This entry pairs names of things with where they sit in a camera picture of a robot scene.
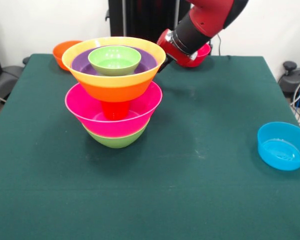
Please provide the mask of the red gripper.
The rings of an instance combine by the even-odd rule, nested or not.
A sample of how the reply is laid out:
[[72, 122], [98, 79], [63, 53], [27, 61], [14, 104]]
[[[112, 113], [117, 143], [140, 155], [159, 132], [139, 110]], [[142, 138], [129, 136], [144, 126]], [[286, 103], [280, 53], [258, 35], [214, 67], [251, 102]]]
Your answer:
[[158, 69], [160, 73], [167, 65], [172, 61], [175, 61], [178, 65], [186, 68], [194, 68], [198, 66], [198, 52], [189, 55], [184, 53], [176, 44], [173, 38], [173, 31], [166, 29], [159, 37], [156, 42], [166, 54], [165, 61], [162, 63]]

